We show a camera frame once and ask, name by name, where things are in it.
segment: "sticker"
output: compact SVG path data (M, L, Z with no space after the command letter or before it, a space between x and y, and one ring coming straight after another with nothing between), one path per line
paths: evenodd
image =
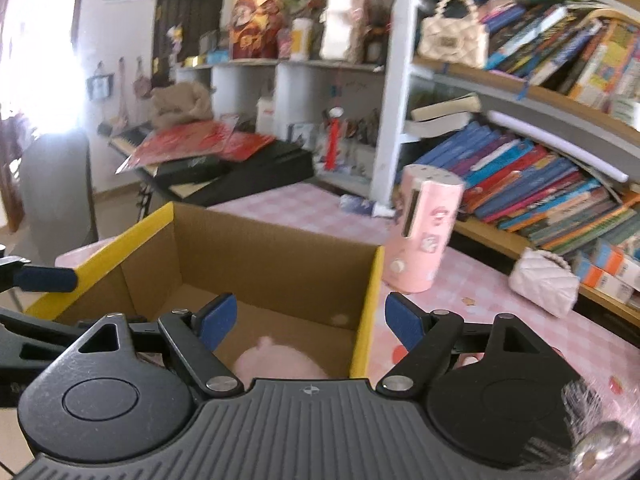
M422 241L420 242L420 250L423 253L433 254L438 250L438 244L440 243L440 235L431 235L425 233L422 236Z
M611 390L614 395L622 395L622 393L625 391L625 389L622 387L620 379L615 375L612 375L609 378L609 390Z
M433 211L431 211L431 216L433 216L433 225L439 226L446 220L449 215L449 210L444 207L437 207Z
M391 362L397 365L408 353L409 352L406 351L406 348L404 346L402 345L396 346L394 348L393 353L391 354Z

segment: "book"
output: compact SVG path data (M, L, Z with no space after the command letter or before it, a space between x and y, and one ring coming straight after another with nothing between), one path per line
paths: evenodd
M516 139L513 134L501 135L500 137L495 139L494 142L491 142L481 150L478 150L473 156L470 156L465 160L461 160L458 164L456 164L453 168L450 169L451 173L455 173L458 176L464 177L469 171L471 171L471 167L473 165L477 164L482 159L491 155L492 153L496 153L496 151L500 147L504 146L505 144L508 144L509 142L513 142L514 140Z
M544 34L540 34L540 38L537 41L532 41L533 46L530 52L527 52L525 56L520 56L520 51L514 54L514 63L511 63L507 72L517 77L524 77L542 61L544 61L559 44L567 40L575 32L575 27L570 26L571 22L575 21L575 17L570 14L564 20L556 23Z
M501 209L500 211L485 217L483 221L487 223L491 223L496 220L499 220L500 218L511 216L512 214L513 216L524 214L527 212L527 207L529 205L532 205L534 203L537 203L538 205L542 205L540 204L540 201L548 197L551 197L556 193L560 193L561 191L569 187L571 184L576 184L577 182L580 182L581 178L582 178L582 175L580 174L580 171L577 168L575 168L574 170L571 171L570 174L557 179L556 181L552 182L549 186L546 186L540 191L527 196L523 200L520 200L519 202L516 202L515 204L508 206L505 209Z
M589 192L600 186L601 184L597 179L590 178L589 180L587 180L587 182L582 184L582 186L573 190L572 192L565 193L564 195L559 196L557 199L552 200L545 205L532 209L531 211L524 213L523 215L516 216L516 218L512 218L511 220L507 220L506 222L499 223L498 229L503 229L510 233L519 231L523 227L531 225L538 220L542 220L543 218L548 218L554 213L571 207L577 202L583 202L584 200L587 200L588 197L590 197Z
M489 34L493 34L494 32L497 32L498 30L506 27L510 23L519 20L525 12L527 12L527 9L525 9L523 6L513 6L507 10L504 10L500 14L492 16L491 18L486 20L484 22L484 26L489 31Z
M546 244L547 242L564 236L568 232L587 225L589 222L593 221L594 218L612 211L613 208L614 205L612 201L607 200L605 197L603 200L600 200L600 202L591 205L587 209L578 211L568 218L565 218L559 222L556 222L555 224L551 224L547 227L531 233L527 236L527 238L536 246Z
M564 5L555 4L554 6L549 7L542 16L529 23L529 25L523 28L489 56L489 59L486 62L487 70L492 70L497 67L503 60L516 52L521 46L529 43L529 41L532 41L550 27L553 27L553 25L566 16L567 10Z
M275 140L274 136L234 132L221 121L180 124L147 137L117 173L179 158L217 155L242 162Z
M547 251L552 251L555 248L564 246L565 244L573 243L574 240L576 240L578 238L581 238L583 235L591 233L596 229L599 230L602 225L604 225L604 224L609 225L609 221L611 219L619 218L620 215L626 214L627 212L632 212L633 215L636 214L636 212L633 209L631 209L628 205L626 205L626 204L619 205L615 209L613 209L612 211L610 211L610 212L608 212L608 213L606 213L606 214L604 214L602 216L599 216L597 218L594 218L591 222L589 222L589 224L587 224L587 225L585 225L585 226L583 226L583 227L581 227L579 229L576 229L574 231L571 231L571 232L565 234L562 237L555 238L551 242L543 244L542 248L544 250L547 250Z
M445 115L430 121L405 121L404 133L418 139L430 139L462 130L470 121L471 114L469 112Z
M640 79L640 40L636 41L636 49L633 56L629 60L616 89L613 91L615 96L633 98L634 90Z
M548 164L534 166L532 171L523 171L517 182L507 186L499 195L495 196L476 210L476 216L484 219L520 200L534 194L537 190L548 186L551 182L567 176L576 166L566 158L556 158Z
M544 200L541 200L540 202L542 202L542 203L541 203L540 205L548 204L548 203L552 202L553 200L556 200L556 199L558 199L559 197L566 195L567 193L574 192L575 190L577 190L577 189L578 189L578 188L580 188L581 186L584 186L584 184L585 184L585 183L586 183L586 180L585 180L585 179L583 179L583 180L581 180L580 182L577 182L576 184L571 184L571 185L570 185L569 187L567 187L565 190L562 190L562 191L560 191L560 192L558 192L558 193L554 193L551 197L549 197L549 198L547 198L547 199L544 199ZM600 192L602 189L604 189L604 187L603 187L603 186L601 186L601 187L599 187L599 188L596 188L596 189L592 190L590 193L593 195L593 194L594 194L594 193L596 193L596 192ZM527 210L526 210L524 213L529 212L529 211L532 211L533 209L535 209L535 207L531 207L531 208L527 207ZM510 219L512 219L512 218L516 218L517 216L520 216L520 215L508 215L508 216L506 216L502 221L507 221L507 220L510 220ZM555 220L555 219L561 219L561 217L560 217L560 216L557 216L557 215L551 215L551 218L553 218L554 220ZM545 228L545 227L548 227L548 226L550 225L550 222L551 222L550 218L548 218L547 216L543 216L543 217L542 217L540 220L538 220L537 222L534 222L533 224L529 224L529 225L527 225L527 226L525 226L525 227L523 227L523 228L519 229L519 230L518 230L518 232L519 232L522 236L527 237L527 236L529 236L531 233L534 233L534 232L536 232L536 231L539 231L540 229L543 229L543 228Z
M428 165L432 160L437 158L439 155L446 153L447 150L450 150L453 146L455 146L459 142L463 142L465 137L468 136L472 131L480 128L480 124L477 121L473 121L469 123L465 128L456 132L449 139L444 140L440 144L438 144L435 148L429 150L424 155L421 155L414 164L424 164Z
M464 152L461 152L459 155L456 155L453 159L449 160L445 164L440 167L444 170L449 170L458 165L460 162L464 160L469 160L470 157L473 157L478 151L481 151L483 148L487 146L491 146L496 140L500 138L500 132L494 131L489 135L482 137L475 142L471 142L471 144L467 147Z
M509 41L513 36L519 33L523 28L527 27L529 23L532 23L542 12L548 9L550 5L536 5L531 7L527 12L525 12L519 22L513 23L513 25L509 25L505 27L503 30L497 32L492 37L489 38L489 53L495 52L501 46L503 46L507 41Z
M584 68L587 66L587 63L591 59L591 56L593 55L596 48L602 41L604 35L607 33L608 28L609 28L609 24L604 22L603 20L603 27L598 31L598 33L593 38L590 39L589 43L580 54L580 57L572 66L571 71L567 75L566 79L558 87L558 90L557 90L558 93L567 95L571 91L571 88L573 88L574 84L578 81L580 74L582 73Z
M497 173L505 166L508 166L512 162L518 160L521 156L526 155L531 150L533 150L533 148L534 144L532 140L521 140L516 146L513 146L510 150L507 150L480 170L472 171L471 173L469 173L465 179L466 186L475 186L492 174Z
M596 46L593 51L593 55L589 58L587 64L585 65L582 72L578 76L577 81L571 88L571 91L568 93L568 97L571 99L575 99L582 92L582 88L587 84L587 81L591 78L594 72L596 72L597 68L600 65L600 62L604 58L604 55L607 53L607 45L609 44L609 40L613 32L621 25L619 20L610 20L609 25L605 33L603 34L600 43Z
M548 166L557 158L558 156L556 154L550 153L520 171L511 171L511 173L507 174L503 179L496 182L495 185L490 189L487 189L485 192L478 194L476 197L469 200L469 202L465 205L466 211L469 213L473 213L477 208L483 206L489 200L494 199L503 191L514 186L514 184L518 184L524 176L535 172L538 168L544 168L545 166Z
M572 91L570 97L583 105L600 108L608 95L606 89L620 76L619 72L626 61L628 51L635 45L635 36L635 27L616 22L599 65L587 81L580 84L579 91Z
M457 99L416 108L411 111L411 118L414 121L430 121L438 117L449 116L460 112L478 113L481 109L478 95L471 93Z
M463 142L459 142L453 146L447 153L443 153L432 160L430 166L444 168L450 163L457 164L461 157L473 155L476 146L486 146L489 142L497 138L498 134L493 133L491 128L482 126L466 136Z
M525 168L529 167L531 164L540 160L544 156L547 156L548 152L546 148L537 144L532 150L525 153L523 156L519 157L517 160L512 162L511 164L506 165L500 171L488 176L486 179L480 181L478 184L474 186L468 187L462 195L462 203L466 204L474 197L487 192L487 190L491 189L496 183L500 182L504 179L508 174L513 171L521 171Z
M478 7L480 23L486 23L487 20L502 14L505 10L511 9L515 5L516 0L489 0L481 7Z
M534 70L529 79L529 84L532 86L542 85L561 66L577 57L582 48L601 28L602 22L600 20L593 20L587 24L582 30L578 31L573 39L560 48L558 53Z
M635 214L636 212L633 211L632 209L627 209L626 211L622 211L618 215L607 213L605 215L606 217L608 217L606 220L597 224L593 228L589 228L588 226L583 227L583 229L585 230L589 229L589 230L584 232L581 236L577 238L573 238L571 241L568 241L560 246L555 246L552 249L552 251L555 254L560 254L561 256L563 256L564 254L575 251L576 249L580 249L585 244L595 240L599 236L602 236L604 233L613 229L615 226L619 225L620 223L626 221L628 218L631 218L631 216Z

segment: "pink checkered tablecloth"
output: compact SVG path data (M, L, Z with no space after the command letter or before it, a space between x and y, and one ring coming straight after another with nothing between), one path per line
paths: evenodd
M338 196L311 184L294 184L212 209L371 244L384 243L387 220L348 214L338 204ZM73 251L73 263L88 258L97 250L94 247ZM60 266L65 263L65 256L56 261ZM368 376L372 384L405 354L385 323L384 302L389 292L382 284L370 350ZM551 316L512 292L507 276L451 248L445 250L430 290L409 298L425 311L445 308L468 322L491 323L496 314L510 312L559 349L597 389L610 390L612 378L627 392L640 387L640 349L575 312L562 320Z

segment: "chair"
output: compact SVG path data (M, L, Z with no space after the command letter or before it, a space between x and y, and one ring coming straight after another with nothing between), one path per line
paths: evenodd
M25 150L19 171L28 234L13 254L53 266L60 254L98 241L84 133L38 137ZM21 310L15 293L12 297Z

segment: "colorful book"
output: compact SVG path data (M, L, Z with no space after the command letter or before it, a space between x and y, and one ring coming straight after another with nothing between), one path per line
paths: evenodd
M574 192L575 190L577 190L581 186L584 186L585 183L586 183L586 179L582 179L580 182L577 182L576 184L571 184L565 190L562 190L562 191L560 191L558 193L554 193L551 197L549 197L549 199L541 200L540 202L542 202L542 203L540 205L548 204L548 203L552 202L553 200L556 200L556 199L560 198L561 196L566 195L567 193ZM535 209L535 207L527 208L527 210L525 212L521 213L521 214L524 214L526 212L532 211L533 209ZM507 221L507 220L510 220L512 218L516 218L517 216L520 216L520 215L509 215L509 216L501 219L501 221ZM542 217L542 219L538 220L537 222L534 222L533 224L527 225L526 227L523 227L518 232L522 236L529 236L529 234L531 234L531 233L534 233L534 232L536 232L536 231L538 231L540 229L548 227L549 221L550 221L550 219L548 217L546 217L546 216Z
M580 54L580 51L602 28L600 20L593 20L574 36L574 38L563 46L557 54L545 61L532 73L529 84L532 86L542 85L547 79L555 74L561 66L571 61Z
M435 166L436 168L444 168L446 164L453 162L457 164L459 160L459 156L463 156L465 154L471 155L474 153L475 146L485 142L484 146L498 138L497 134L494 134L491 131L491 128L488 126L482 126L481 128L476 128L472 130L469 134L463 137L460 142L456 143L455 146L449 148L445 153L434 158L429 165Z
M567 254L571 251L575 251L576 249L579 249L580 247L582 247L584 244L587 244L588 242L595 240L599 236L602 236L603 234L607 233L609 230L613 229L615 226L620 225L622 222L625 222L627 219L631 218L635 214L636 212L633 211L632 209L627 209L626 211L620 211L619 214L614 214L613 212L607 213L606 215L604 215L606 217L606 220L603 220L602 222L600 222L599 224L596 224L593 227L585 226L579 229L578 231L584 230L584 233L581 236L572 238L572 240L567 241L566 243L560 244L560 245L555 245L556 243L556 240L555 240L548 244L543 244L542 248L545 251L551 250L555 254L560 254L562 256L563 254Z
M535 163L527 166L521 171L511 171L511 173L505 176L501 181L497 182L491 189L487 189L486 192L470 200L468 204L466 204L466 211L469 213L473 213L477 208L496 198L503 191L510 189L513 186L517 186L524 177L530 175L538 169L548 166L550 163L557 159L558 156L555 153L550 153L549 155L544 156L540 160L537 160Z
M532 23L534 20L536 20L538 16L545 12L545 10L547 10L549 7L550 5L547 4L531 7L522 15L519 22L513 23L513 25L505 27L497 34L494 34L491 38L489 38L489 52L495 52L496 50L498 50L517 33L527 27L529 23Z
M497 184L502 179L504 179L508 174L512 173L513 171L524 170L525 168L528 168L531 164L533 164L537 160L540 160L541 158L547 155L548 155L548 152L546 148L544 148L540 144L537 144L533 148L533 150L526 153L521 158L518 158L511 164L508 164L507 166L502 168L500 171L497 171L496 173L492 174L482 182L479 182L475 186L468 188L462 195L462 203L463 204L468 203L470 200L474 199L478 195L484 192L487 192L487 190L491 189L495 184Z
M572 184L577 184L578 182L580 182L581 179L582 179L582 175L580 174L580 171L576 168L575 170L572 170L572 172L567 176L564 176L556 180L555 182L551 183L549 186L546 186L544 189L541 189L539 192L534 193L524 198L523 200L520 200L519 202L511 206L508 206L505 209L502 209L496 213L493 213L487 216L486 218L484 218L484 222L491 223L496 220L499 220L500 218L511 216L512 214L513 216L524 214L527 212L527 207L529 205L532 205L535 203L537 203L538 205L542 205L540 204L541 201L555 195L556 193L559 194L560 192L566 190Z
M522 16L524 16L525 12L527 12L527 9L525 9L523 6L513 6L510 9L507 9L504 12L501 12L500 14L497 14L496 16L493 16L486 20L484 22L484 26L488 29L489 34L493 34L503 29L507 25L510 25L511 23L519 20Z
M508 166L512 162L518 160L521 156L526 155L531 150L533 150L534 144L532 140L524 139L521 140L516 146L507 150L501 156L492 160L489 164L487 164L484 168L478 171L472 171L466 176L466 186L473 187L482 182L492 174L497 173L502 168Z
M529 23L519 33L513 36L503 46L489 56L486 62L487 70L497 67L503 60L507 59L511 54L516 52L521 46L529 43L537 36L553 27L557 22L567 16L567 10L564 5L555 4L549 7L546 12Z
M640 39L636 41L634 54L629 59L613 94L629 99L633 98L638 80L640 80Z
M486 156L491 155L492 153L495 153L495 151L501 146L504 146L508 142L513 142L514 140L515 140L515 136L513 134L502 134L493 142L489 143L481 150L478 150L477 152L475 152L469 158L465 160L461 160L459 163L453 166L450 169L451 173L455 173L456 175L464 177L469 171L471 171L471 167L474 164L480 162L480 160L482 160Z
M562 247L563 248L562 250L564 250L565 246L568 246L568 245L573 246L574 242L577 239L582 240L583 238L584 238L584 243L587 243L588 241L593 240L594 238L597 238L601 234L604 234L605 232L608 232L610 230L610 229L606 229L606 231L601 231L601 227L610 226L610 228L613 229L614 227L617 227L618 225L622 224L623 221L626 221L628 218L631 218L632 216L634 216L636 212L630 207L631 205L632 203L630 202L623 203L622 205L618 206L617 208L610 211L609 213L606 213L605 215L602 215L599 218L594 219L588 225L585 225L575 231L569 232L563 237L556 238L552 242L543 244L542 248L547 251L553 251L555 249ZM624 217L624 220L618 222L617 220L622 217ZM596 237L586 239L589 234L592 234L595 231L598 232L598 235ZM580 245L582 244L573 246L573 249L580 247Z
M539 38L536 38L530 43L531 48L527 49L527 47L525 47L517 51L510 58L511 62L506 68L507 73L521 77L519 74L523 72L524 67L532 64L535 66L535 64L540 63L542 59L558 47L558 44L563 41L562 38L568 38L574 33L574 27L570 26L570 23L573 21L575 21L575 17L570 14L564 20L556 23L544 34L540 34Z
M464 152L461 152L459 155L456 155L453 159L451 159L446 164L441 165L440 167L444 168L444 170L450 171L451 168L458 165L463 160L467 160L469 157L474 156L479 150L482 150L483 148L491 145L493 142L495 142L499 138L500 138L500 131L495 130L493 132L490 132L489 135L481 137L481 139L476 140L475 142L472 141L472 143L468 146L468 148Z
M599 32L593 38L591 38L591 40L589 41L585 49L580 54L580 57L578 58L578 60L572 66L571 71L569 72L569 75L566 77L564 82L558 88L558 93L567 95L571 91L571 88L573 88L575 83L578 81L580 74L582 73L584 68L587 66L587 63L591 59L591 56L593 56L594 52L596 51L596 48L602 42L604 35L609 30L609 24L605 23L604 20L603 20L603 24L604 26L599 30Z
M443 142L438 144L435 148L433 148L432 150L429 150L423 156L418 158L418 160L416 160L414 164L430 165L432 160L435 160L437 157L439 157L443 153L447 153L447 150L450 150L451 148L455 147L460 142L464 142L466 136L468 136L478 128L480 128L480 124L477 121L469 123L463 130L456 132L455 134L450 136L449 139L444 140Z
M628 51L633 48L636 41L636 28L626 23L616 22L614 31L606 42L606 51L602 61L593 74L582 82L582 78L576 85L579 90L570 93L575 101L600 108L607 98L607 88L611 82L616 82L619 70L622 68L628 56Z
M616 205L610 199L607 191L601 187L593 191L591 198L584 203L583 209L571 210L566 218L559 219L552 224L549 224L545 219L536 227L528 226L519 232L536 245L541 245L576 230L615 207Z
M486 216L516 204L520 200L543 189L543 187L548 186L553 181L567 176L576 169L575 164L570 160L558 158L542 168L535 169L530 174L523 174L523 177L519 181L511 184L501 192L500 195L479 207L476 210L476 216L484 219Z
M584 200L590 197L590 191L600 187L600 182L595 178L590 178L587 182L585 182L578 189L573 190L571 193L566 193L556 200L546 203L540 207L533 209L524 215L517 216L511 220L507 220L506 222L501 222L498 224L499 229L506 230L510 233L519 231L523 227L527 225L531 225L538 220L542 220L543 218L548 218L549 216L562 211L568 207L571 207L576 202L583 202Z

